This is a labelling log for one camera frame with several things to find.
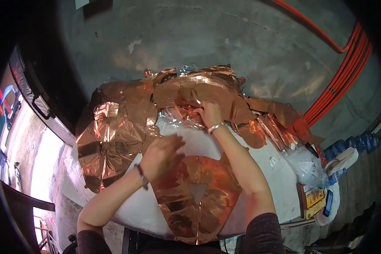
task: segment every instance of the concrete floor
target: concrete floor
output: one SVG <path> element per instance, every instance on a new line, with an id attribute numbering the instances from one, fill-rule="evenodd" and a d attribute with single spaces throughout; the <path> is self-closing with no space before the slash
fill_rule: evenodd
<path id="1" fill-rule="evenodd" d="M 355 17 L 342 0 L 285 0 L 344 47 Z M 87 100 L 102 83 L 141 79 L 184 64 L 231 64 L 244 93 L 292 104 L 305 113 L 326 89 L 345 54 L 270 0 L 114 0 L 85 18 L 73 1 L 58 0 L 59 34 Z M 327 148 L 362 134 L 381 113 L 381 67 L 375 55 L 358 81 L 312 131 Z"/>

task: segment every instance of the silver bangle bracelet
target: silver bangle bracelet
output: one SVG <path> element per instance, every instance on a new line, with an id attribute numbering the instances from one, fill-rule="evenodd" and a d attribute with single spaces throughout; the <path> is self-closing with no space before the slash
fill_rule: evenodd
<path id="1" fill-rule="evenodd" d="M 212 132 L 213 132 L 215 129 L 219 128 L 219 127 L 222 126 L 222 125 L 224 125 L 223 122 L 221 122 L 221 123 L 219 123 L 219 124 L 216 124 L 216 125 L 213 125 L 212 127 L 208 128 L 208 133 L 209 133 L 209 134 L 212 134 Z"/>

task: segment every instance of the cable bundle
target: cable bundle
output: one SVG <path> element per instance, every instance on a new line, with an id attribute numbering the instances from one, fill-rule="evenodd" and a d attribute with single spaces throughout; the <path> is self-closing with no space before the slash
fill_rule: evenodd
<path id="1" fill-rule="evenodd" d="M 348 48 L 347 55 L 336 75 L 319 99 L 305 113 L 309 127 L 319 121 L 346 94 L 363 70 L 373 48 L 359 23 L 356 23 L 347 46 L 345 47 Z"/>

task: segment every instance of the copper foil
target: copper foil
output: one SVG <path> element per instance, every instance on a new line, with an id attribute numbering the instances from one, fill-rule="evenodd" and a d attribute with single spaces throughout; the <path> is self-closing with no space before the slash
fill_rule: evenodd
<path id="1" fill-rule="evenodd" d="M 223 119 L 249 146 L 260 148 L 266 144 L 265 128 L 270 129 L 272 139 L 285 145 L 286 133 L 273 126 L 276 122 L 264 117 L 261 123 L 252 113 L 250 107 L 255 106 L 242 97 L 240 83 L 230 67 L 213 66 L 181 76 L 176 76 L 176 69 L 157 74 L 146 70 L 144 74 L 144 80 L 101 85 L 82 112 L 76 144 L 86 187 L 91 191 L 98 193 L 122 177 L 136 155 L 160 136 L 155 126 L 158 112 L 172 123 L 205 130 L 200 115 L 193 110 L 201 106 L 201 101 L 219 104 Z M 287 116 L 282 119 L 289 123 Z M 198 204 L 189 184 L 207 185 Z M 215 239 L 241 192 L 226 155 L 220 161 L 187 156 L 170 175 L 152 186 L 176 239 L 189 244 Z"/>
<path id="2" fill-rule="evenodd" d="M 148 80 L 103 84 L 93 93 L 76 128 L 78 158 L 91 191 L 122 177 L 141 152 L 152 93 Z"/>
<path id="3" fill-rule="evenodd" d="M 256 120 L 251 120 L 249 124 L 238 128 L 238 130 L 243 140 L 252 148 L 261 148 L 266 145 L 265 134 Z"/>
<path id="4" fill-rule="evenodd" d="M 287 148 L 285 144 L 282 142 L 281 137 L 277 133 L 274 126 L 271 124 L 271 122 L 267 119 L 266 115 L 260 115 L 257 118 L 258 122 L 262 126 L 262 128 L 265 130 L 267 135 L 269 136 L 270 140 L 273 142 L 273 144 L 279 149 L 281 153 L 285 153 L 287 151 Z"/>
<path id="5" fill-rule="evenodd" d="M 199 203 L 189 184 L 207 185 Z M 214 240 L 241 193 L 225 154 L 221 160 L 186 156 L 168 176 L 151 185 L 175 239 L 188 244 Z"/>
<path id="6" fill-rule="evenodd" d="M 244 98 L 250 109 L 274 114 L 278 122 L 287 131 L 301 139 L 304 143 L 320 144 L 324 138 L 317 137 L 310 132 L 302 113 L 296 111 L 291 105 L 280 102 L 270 102 L 262 99 Z"/>
<path id="7" fill-rule="evenodd" d="M 236 79 L 232 77 L 233 70 L 221 66 L 190 72 L 158 85 L 154 102 L 160 108 L 177 105 L 190 109 L 200 107 L 201 101 L 213 102 L 220 105 L 224 120 L 237 125 L 248 123 L 255 115 L 239 95 Z"/>

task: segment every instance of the plastic bag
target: plastic bag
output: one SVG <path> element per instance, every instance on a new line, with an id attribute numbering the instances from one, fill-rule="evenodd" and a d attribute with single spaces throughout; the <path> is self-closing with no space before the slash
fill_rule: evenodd
<path id="1" fill-rule="evenodd" d="M 285 159 L 298 175 L 300 183 L 321 189 L 327 187 L 327 175 L 320 159 L 316 158 L 305 146 L 292 151 Z"/>
<path id="2" fill-rule="evenodd" d="M 165 123 L 175 127 L 187 126 L 198 130 L 207 129 L 203 123 L 202 117 L 193 111 L 193 109 L 184 109 L 178 106 L 163 108 L 158 112 L 158 117 L 163 117 Z"/>

